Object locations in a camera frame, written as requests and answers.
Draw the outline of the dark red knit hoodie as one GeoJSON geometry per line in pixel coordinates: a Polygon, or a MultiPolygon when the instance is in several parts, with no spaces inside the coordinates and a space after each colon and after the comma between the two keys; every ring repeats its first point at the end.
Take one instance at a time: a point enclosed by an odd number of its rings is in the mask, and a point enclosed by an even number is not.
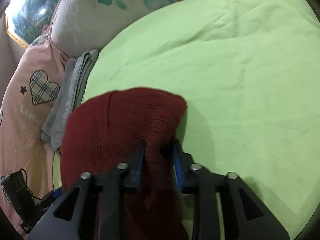
{"type": "Polygon", "coordinates": [[[170,139],[187,109],[176,94],[150,88],[115,90],[92,98],[68,118],[61,147],[61,181],[71,187],[82,172],[109,172],[145,142],[138,192],[126,193],[130,239],[187,239],[172,177],[170,139]]]}

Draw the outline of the pink heart-print duvet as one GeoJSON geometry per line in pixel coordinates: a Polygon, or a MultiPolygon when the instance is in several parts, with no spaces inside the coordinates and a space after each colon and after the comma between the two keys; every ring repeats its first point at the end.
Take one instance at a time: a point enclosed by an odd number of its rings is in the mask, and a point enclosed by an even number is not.
{"type": "Polygon", "coordinates": [[[67,59],[47,30],[22,55],[1,105],[1,176],[24,169],[37,197],[54,188],[55,153],[41,133],[60,91],[67,59]]]}

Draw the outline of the folded grey garment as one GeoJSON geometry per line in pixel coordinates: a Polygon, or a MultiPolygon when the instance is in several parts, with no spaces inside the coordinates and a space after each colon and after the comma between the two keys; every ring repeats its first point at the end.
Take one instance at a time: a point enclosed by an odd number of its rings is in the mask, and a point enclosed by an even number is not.
{"type": "Polygon", "coordinates": [[[98,56],[99,50],[93,49],[67,61],[60,91],[41,133],[41,139],[56,153],[61,151],[67,119],[81,104],[88,77],[98,56]]]}

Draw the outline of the light green bed sheet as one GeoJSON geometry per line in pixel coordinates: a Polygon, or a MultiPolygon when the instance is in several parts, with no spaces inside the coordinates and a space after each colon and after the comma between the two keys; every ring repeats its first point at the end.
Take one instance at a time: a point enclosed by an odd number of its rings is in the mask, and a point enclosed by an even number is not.
{"type": "Polygon", "coordinates": [[[319,20],[308,0],[182,0],[100,49],[82,102],[151,87],[184,97],[183,148],[235,170],[291,239],[319,204],[319,20]]]}

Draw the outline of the white floral quilt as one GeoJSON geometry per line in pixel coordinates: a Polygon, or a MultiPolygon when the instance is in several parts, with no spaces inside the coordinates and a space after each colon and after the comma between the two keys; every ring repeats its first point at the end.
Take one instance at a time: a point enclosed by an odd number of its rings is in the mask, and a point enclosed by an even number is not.
{"type": "Polygon", "coordinates": [[[145,15],[182,0],[59,0],[52,22],[53,43],[69,57],[102,49],[145,15]]]}

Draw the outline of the gold-framed landscape painting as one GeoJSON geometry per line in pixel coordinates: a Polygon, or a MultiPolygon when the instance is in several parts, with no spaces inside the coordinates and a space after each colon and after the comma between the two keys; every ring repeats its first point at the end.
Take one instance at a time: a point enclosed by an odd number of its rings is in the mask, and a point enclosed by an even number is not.
{"type": "Polygon", "coordinates": [[[60,0],[11,0],[5,10],[5,32],[27,48],[50,25],[60,0]]]}

